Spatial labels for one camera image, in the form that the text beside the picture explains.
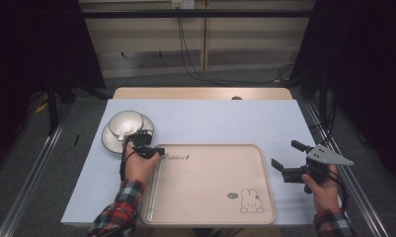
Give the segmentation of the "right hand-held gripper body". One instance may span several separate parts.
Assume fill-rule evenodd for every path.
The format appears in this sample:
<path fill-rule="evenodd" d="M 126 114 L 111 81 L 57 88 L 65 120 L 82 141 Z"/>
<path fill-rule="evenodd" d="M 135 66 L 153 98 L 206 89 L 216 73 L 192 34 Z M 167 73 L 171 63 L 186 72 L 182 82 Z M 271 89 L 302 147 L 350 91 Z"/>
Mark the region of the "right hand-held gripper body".
<path fill-rule="evenodd" d="M 306 164 L 299 168 L 284 168 L 281 171 L 285 183 L 302 184 L 301 176 L 308 174 L 318 185 L 323 183 L 329 176 L 330 165 L 352 166 L 354 162 L 331 149 L 317 144 L 315 147 L 307 146 Z"/>

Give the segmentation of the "white ceramic spoon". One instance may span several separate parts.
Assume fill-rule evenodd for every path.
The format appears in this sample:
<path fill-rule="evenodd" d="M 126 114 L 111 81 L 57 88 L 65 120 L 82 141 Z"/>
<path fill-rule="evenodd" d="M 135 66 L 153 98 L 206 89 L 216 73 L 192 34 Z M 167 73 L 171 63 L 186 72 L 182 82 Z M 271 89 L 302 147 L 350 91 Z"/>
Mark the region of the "white ceramic spoon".
<path fill-rule="evenodd" d="M 131 123 L 125 122 L 119 129 L 118 132 L 118 141 L 123 141 L 125 138 L 125 135 L 127 133 L 131 133 L 133 130 L 133 125 Z"/>

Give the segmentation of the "white bowl with dark rim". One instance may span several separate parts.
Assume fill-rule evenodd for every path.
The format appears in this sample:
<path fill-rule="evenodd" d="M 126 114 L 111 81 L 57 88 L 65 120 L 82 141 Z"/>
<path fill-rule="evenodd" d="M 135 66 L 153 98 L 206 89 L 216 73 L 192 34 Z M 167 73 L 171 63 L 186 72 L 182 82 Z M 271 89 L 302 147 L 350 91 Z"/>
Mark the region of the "white bowl with dark rim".
<path fill-rule="evenodd" d="M 119 129 L 125 122 L 131 123 L 133 125 L 132 132 L 127 133 L 125 135 L 127 136 L 136 133 L 142 127 L 143 118 L 142 115 L 136 111 L 122 111 L 111 118 L 109 122 L 110 131 L 114 135 L 119 136 Z"/>

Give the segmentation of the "white plate with dark rim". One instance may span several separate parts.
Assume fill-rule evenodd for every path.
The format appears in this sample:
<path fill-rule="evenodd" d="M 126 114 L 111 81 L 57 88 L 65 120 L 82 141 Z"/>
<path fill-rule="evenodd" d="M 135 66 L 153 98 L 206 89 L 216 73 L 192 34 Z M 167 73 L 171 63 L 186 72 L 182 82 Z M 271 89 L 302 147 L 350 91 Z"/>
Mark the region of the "white plate with dark rim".
<path fill-rule="evenodd" d="M 138 130 L 146 130 L 149 134 L 153 135 L 154 132 L 154 124 L 145 115 L 142 115 L 143 123 L 142 127 Z M 122 153 L 124 151 L 123 145 L 127 142 L 131 147 L 133 146 L 132 142 L 129 140 L 130 135 L 127 135 L 123 141 L 118 141 L 118 136 L 114 135 L 109 128 L 109 122 L 105 125 L 105 128 L 102 132 L 102 143 L 104 146 L 114 152 L 114 153 Z"/>

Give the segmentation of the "beige tray with rabbit print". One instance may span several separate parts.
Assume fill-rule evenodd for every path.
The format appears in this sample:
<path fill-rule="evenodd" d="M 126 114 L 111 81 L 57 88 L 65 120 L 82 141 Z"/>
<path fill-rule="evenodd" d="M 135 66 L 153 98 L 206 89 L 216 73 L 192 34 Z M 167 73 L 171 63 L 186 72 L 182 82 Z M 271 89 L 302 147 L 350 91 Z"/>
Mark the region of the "beige tray with rabbit print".
<path fill-rule="evenodd" d="M 154 226 L 257 226 L 276 219 L 263 152 L 252 144 L 163 144 L 141 218 Z"/>

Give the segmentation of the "person's left hand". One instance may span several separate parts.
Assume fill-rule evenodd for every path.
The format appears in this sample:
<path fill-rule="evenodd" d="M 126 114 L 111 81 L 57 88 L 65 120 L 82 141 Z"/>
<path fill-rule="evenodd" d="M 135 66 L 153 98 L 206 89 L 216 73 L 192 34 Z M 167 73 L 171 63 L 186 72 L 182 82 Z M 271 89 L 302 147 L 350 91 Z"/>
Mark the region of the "person's left hand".
<path fill-rule="evenodd" d="M 124 176 L 127 180 L 138 180 L 146 183 L 156 164 L 160 161 L 160 154 L 155 153 L 150 159 L 145 159 L 127 145 L 123 161 Z"/>

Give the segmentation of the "black metal stand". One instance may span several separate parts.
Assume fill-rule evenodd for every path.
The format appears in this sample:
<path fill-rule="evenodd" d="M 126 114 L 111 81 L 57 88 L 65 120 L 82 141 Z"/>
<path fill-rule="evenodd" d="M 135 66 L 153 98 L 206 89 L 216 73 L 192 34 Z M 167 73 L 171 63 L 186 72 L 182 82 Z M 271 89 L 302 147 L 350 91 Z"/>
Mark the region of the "black metal stand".
<path fill-rule="evenodd" d="M 327 123 L 327 78 L 324 71 L 321 72 L 321 85 L 319 90 L 319 116 L 323 126 Z"/>
<path fill-rule="evenodd" d="M 53 86 L 53 81 L 51 78 L 47 81 L 47 104 L 49 113 L 49 135 L 52 135 L 56 128 L 58 127 L 58 112 L 56 106 L 56 94 Z"/>

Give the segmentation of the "light wooden table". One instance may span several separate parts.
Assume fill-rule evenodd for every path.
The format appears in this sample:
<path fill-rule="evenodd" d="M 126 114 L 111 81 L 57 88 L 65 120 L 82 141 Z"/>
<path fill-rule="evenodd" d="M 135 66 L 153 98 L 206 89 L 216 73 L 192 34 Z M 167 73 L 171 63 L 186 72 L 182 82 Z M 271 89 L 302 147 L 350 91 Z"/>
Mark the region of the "light wooden table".
<path fill-rule="evenodd" d="M 150 100 L 292 100 L 284 88 L 121 87 L 115 99 Z"/>

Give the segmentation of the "person's beige trousers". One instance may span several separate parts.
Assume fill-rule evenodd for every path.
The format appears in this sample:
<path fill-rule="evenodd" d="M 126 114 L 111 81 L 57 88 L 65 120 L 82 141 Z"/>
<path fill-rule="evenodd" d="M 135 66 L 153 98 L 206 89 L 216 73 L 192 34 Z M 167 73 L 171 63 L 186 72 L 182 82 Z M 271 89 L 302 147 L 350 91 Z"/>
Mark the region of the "person's beige trousers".
<path fill-rule="evenodd" d="M 138 228 L 134 237 L 282 237 L 275 227 L 250 228 Z"/>

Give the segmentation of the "black curtain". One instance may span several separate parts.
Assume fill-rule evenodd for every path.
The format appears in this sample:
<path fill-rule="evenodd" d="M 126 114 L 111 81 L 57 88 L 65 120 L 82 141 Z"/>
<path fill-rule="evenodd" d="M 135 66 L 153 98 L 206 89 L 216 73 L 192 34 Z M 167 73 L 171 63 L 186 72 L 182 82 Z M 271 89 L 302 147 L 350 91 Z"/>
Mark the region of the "black curtain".
<path fill-rule="evenodd" d="M 396 179 L 396 0 L 315 0 L 291 78 L 335 93 Z"/>
<path fill-rule="evenodd" d="M 0 101 L 52 89 L 65 103 L 79 88 L 108 96 L 78 0 L 0 0 Z"/>

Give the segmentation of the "yellow strip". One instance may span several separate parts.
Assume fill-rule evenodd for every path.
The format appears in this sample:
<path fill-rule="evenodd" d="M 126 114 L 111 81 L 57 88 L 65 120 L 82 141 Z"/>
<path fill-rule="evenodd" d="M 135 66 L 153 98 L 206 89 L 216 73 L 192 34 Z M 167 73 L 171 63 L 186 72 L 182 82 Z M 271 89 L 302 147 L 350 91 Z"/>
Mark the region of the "yellow strip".
<path fill-rule="evenodd" d="M 35 113 L 38 114 L 43 112 L 47 105 L 48 105 L 48 96 L 45 96 L 41 101 L 41 103 L 36 107 Z"/>

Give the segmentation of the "black horizontal bar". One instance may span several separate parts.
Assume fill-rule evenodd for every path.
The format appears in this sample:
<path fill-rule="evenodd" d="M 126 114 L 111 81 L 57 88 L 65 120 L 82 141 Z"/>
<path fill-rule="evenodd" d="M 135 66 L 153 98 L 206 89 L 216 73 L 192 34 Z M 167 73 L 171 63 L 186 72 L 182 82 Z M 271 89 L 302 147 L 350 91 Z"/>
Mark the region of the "black horizontal bar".
<path fill-rule="evenodd" d="M 130 10 L 84 11 L 85 19 L 132 18 L 310 18 L 313 10 Z"/>

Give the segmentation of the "aluminium floor rail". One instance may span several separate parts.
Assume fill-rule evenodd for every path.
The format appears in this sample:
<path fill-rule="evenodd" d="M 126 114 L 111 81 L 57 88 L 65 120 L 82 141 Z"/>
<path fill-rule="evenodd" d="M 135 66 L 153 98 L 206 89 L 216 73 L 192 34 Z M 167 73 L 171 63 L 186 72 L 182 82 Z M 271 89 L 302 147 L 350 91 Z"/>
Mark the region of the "aluminium floor rail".
<path fill-rule="evenodd" d="M 319 125 L 319 139 L 325 142 L 325 145 L 331 150 L 341 154 L 342 151 L 338 146 L 335 138 L 331 133 L 321 125 L 320 113 L 313 103 L 306 103 L 301 107 L 304 112 L 307 112 L 308 117 Z M 350 201 L 356 205 L 363 222 L 367 226 L 367 230 L 372 237 L 389 237 L 381 219 L 370 202 L 369 198 L 363 191 L 351 167 L 339 167 L 339 174 L 343 178 L 346 187 L 350 194 Z"/>
<path fill-rule="evenodd" d="M 60 134 L 68 121 L 73 106 L 70 105 L 63 110 L 63 115 L 55 128 L 49 133 L 40 151 L 34 167 L 26 178 L 23 187 L 7 212 L 2 224 L 0 225 L 0 237 L 13 237 L 15 231 L 25 213 L 25 210 L 34 194 L 35 188 L 40 180 L 40 176 L 49 160 L 53 149 L 60 138 Z"/>

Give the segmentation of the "wooden post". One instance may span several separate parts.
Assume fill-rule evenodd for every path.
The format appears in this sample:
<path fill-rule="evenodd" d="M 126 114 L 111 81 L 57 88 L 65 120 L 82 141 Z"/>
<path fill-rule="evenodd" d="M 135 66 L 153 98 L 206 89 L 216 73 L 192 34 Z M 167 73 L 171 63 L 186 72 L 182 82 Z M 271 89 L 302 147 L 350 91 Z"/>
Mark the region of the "wooden post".
<path fill-rule="evenodd" d="M 206 10 L 207 0 L 201 0 L 201 9 Z M 200 54 L 200 66 L 202 71 L 207 70 L 207 19 L 201 19 L 201 54 Z"/>

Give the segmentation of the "white wall socket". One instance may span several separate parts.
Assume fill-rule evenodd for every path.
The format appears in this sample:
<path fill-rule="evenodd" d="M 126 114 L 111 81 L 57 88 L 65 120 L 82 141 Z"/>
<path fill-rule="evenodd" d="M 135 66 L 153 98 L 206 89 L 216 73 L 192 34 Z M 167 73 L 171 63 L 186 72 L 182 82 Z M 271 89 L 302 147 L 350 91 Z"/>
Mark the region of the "white wall socket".
<path fill-rule="evenodd" d="M 172 0 L 173 9 L 191 10 L 196 6 L 195 0 Z"/>

